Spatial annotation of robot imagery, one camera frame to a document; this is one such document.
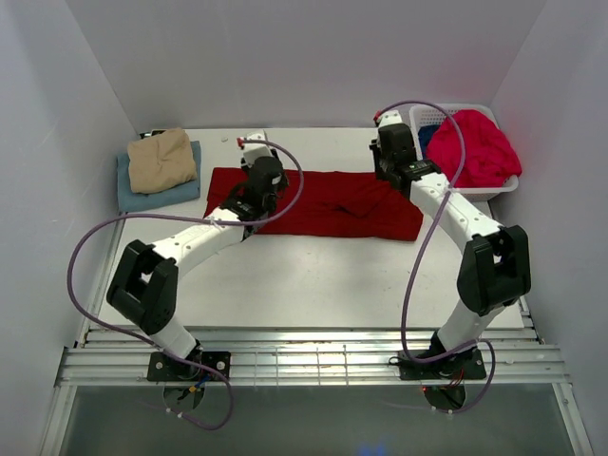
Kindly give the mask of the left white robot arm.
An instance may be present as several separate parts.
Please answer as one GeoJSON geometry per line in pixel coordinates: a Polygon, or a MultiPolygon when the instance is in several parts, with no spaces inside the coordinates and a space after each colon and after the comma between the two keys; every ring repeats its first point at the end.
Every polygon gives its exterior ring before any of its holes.
{"type": "Polygon", "coordinates": [[[195,377],[201,368],[200,343],[176,315],[180,280],[254,234],[276,210],[278,193],[288,184],[274,156],[255,159],[245,174],[246,180],[202,224],[152,243],[136,239],[127,244],[106,293],[114,310],[171,353],[168,367],[180,379],[195,377]]]}

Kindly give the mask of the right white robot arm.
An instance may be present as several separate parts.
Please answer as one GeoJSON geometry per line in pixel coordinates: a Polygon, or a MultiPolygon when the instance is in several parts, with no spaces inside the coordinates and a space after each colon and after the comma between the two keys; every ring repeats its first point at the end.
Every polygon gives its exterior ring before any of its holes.
{"type": "Polygon", "coordinates": [[[430,228],[442,229],[462,255],[453,312],[426,351],[405,355],[409,364],[430,366],[435,374],[450,377],[463,366],[463,352],[476,348],[494,318],[530,291],[527,233],[479,211],[453,190],[437,164],[418,160],[405,123],[378,126],[370,150],[377,178],[430,216],[430,228]]]}

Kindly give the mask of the dark red t shirt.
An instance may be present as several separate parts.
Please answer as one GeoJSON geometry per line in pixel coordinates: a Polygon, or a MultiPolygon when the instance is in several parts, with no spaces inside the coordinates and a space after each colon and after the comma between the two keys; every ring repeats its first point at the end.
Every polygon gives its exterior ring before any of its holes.
{"type": "MultiPolygon", "coordinates": [[[[372,173],[286,170],[289,185],[279,194],[281,218],[258,232],[332,238],[382,238],[413,242],[423,215],[412,203],[372,173]]],[[[246,180],[236,168],[214,169],[205,214],[220,206],[232,188],[246,180]]]]}

